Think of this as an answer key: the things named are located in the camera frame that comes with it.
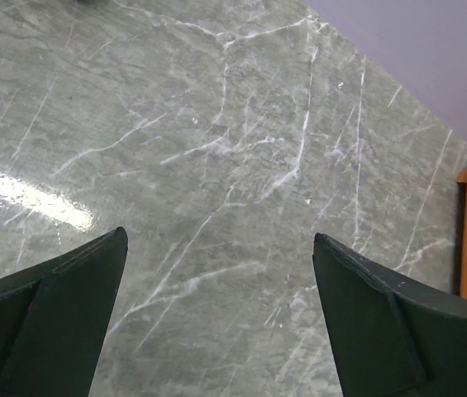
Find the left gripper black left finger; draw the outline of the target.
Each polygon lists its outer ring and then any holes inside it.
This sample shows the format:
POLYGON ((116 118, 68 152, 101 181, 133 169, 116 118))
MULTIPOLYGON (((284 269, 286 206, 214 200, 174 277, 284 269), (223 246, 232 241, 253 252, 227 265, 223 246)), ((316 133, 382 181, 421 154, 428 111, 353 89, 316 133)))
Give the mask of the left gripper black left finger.
POLYGON ((0 278, 0 396, 86 396, 128 251, 118 227, 0 278))

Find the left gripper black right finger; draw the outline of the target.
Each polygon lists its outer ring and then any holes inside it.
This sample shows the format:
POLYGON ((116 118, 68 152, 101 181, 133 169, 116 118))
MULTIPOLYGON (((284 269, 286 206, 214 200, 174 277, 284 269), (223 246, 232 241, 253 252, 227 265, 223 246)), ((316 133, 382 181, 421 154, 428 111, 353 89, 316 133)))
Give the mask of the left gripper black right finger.
POLYGON ((313 268, 345 396, 467 396, 467 299, 326 234, 313 268))

